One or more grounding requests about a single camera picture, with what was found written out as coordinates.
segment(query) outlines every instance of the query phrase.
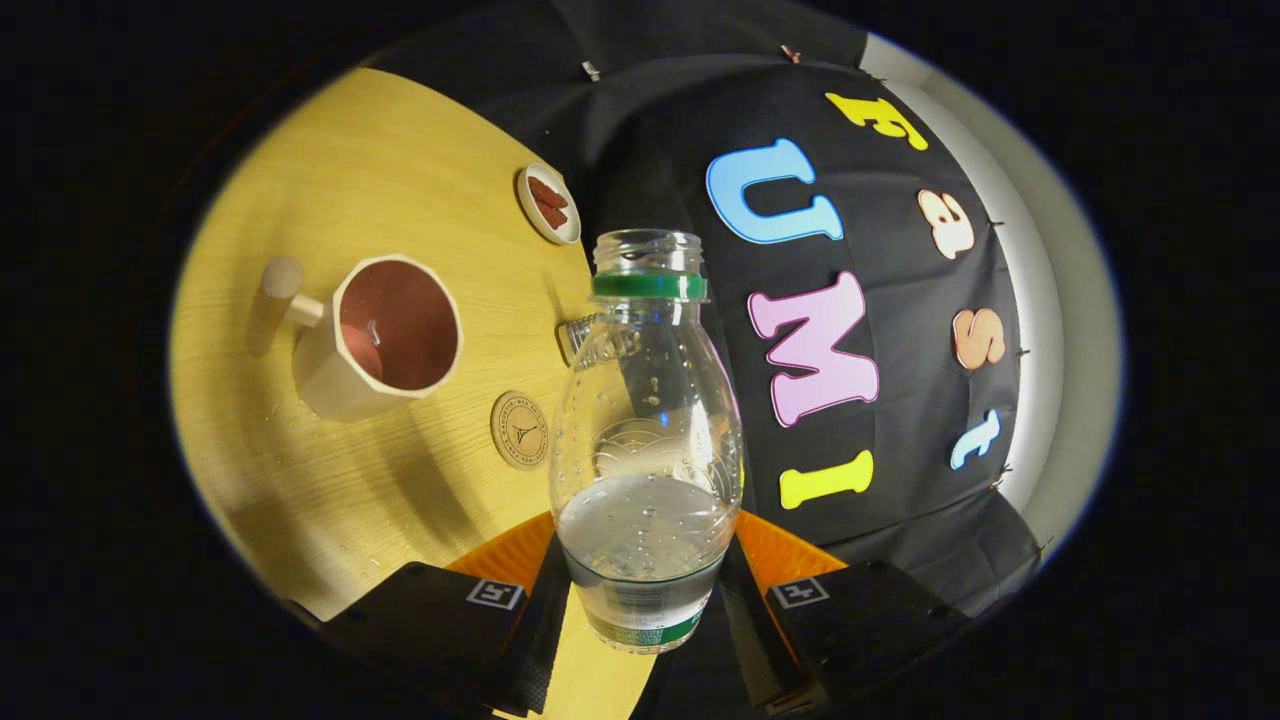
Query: plastic water bottle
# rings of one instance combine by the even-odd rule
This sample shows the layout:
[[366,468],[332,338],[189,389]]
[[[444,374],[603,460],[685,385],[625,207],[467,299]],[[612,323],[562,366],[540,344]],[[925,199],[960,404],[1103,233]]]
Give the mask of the plastic water bottle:
[[692,634],[742,502],[742,430],[699,324],[696,236],[599,237],[591,328],[552,438],[550,500],[595,634],[658,653]]

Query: blue letter u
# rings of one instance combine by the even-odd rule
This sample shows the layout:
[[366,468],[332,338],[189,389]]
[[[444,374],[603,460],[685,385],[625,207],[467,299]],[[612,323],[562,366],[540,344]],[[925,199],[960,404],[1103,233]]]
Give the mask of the blue letter u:
[[845,237],[845,227],[824,195],[814,196],[813,204],[804,210],[768,217],[753,213],[742,195],[746,186],[758,182],[796,178],[812,183],[817,177],[804,151],[780,137],[767,147],[739,150],[712,160],[707,168],[707,193],[728,229],[749,242],[786,242],[818,233],[840,240]]

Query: water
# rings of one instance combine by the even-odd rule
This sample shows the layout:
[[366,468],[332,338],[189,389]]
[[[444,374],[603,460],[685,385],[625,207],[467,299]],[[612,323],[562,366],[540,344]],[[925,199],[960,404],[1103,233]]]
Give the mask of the water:
[[604,478],[570,500],[557,532],[600,639],[636,653],[684,643],[736,515],[707,489],[664,475]]

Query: pink letter m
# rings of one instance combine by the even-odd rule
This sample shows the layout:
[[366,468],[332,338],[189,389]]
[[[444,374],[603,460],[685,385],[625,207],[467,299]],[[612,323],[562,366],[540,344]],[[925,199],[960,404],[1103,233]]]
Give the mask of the pink letter m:
[[782,427],[790,428],[801,415],[823,407],[850,400],[870,402],[879,395],[876,361],[835,350],[867,314],[863,288],[852,273],[840,273],[831,287],[780,300],[754,292],[746,307],[755,334],[764,340],[774,337],[782,325],[803,322],[765,355],[774,365],[813,370],[800,378],[773,375],[773,414]]

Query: small white dish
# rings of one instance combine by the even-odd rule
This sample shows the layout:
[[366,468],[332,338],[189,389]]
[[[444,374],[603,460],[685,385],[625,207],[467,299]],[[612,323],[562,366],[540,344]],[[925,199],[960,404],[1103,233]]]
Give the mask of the small white dish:
[[[561,197],[568,201],[568,206],[561,209],[561,213],[564,213],[567,218],[564,224],[552,228],[552,224],[538,210],[538,201],[534,200],[534,192],[529,190],[530,177],[540,179],[547,187],[554,190]],[[520,197],[520,206],[525,210],[529,222],[547,240],[557,245],[573,245],[581,238],[582,223],[577,217],[577,205],[573,202],[573,196],[570,195],[568,188],[564,187],[564,182],[559,179],[559,176],[547,165],[534,163],[520,170],[520,176],[516,178],[516,196]]]

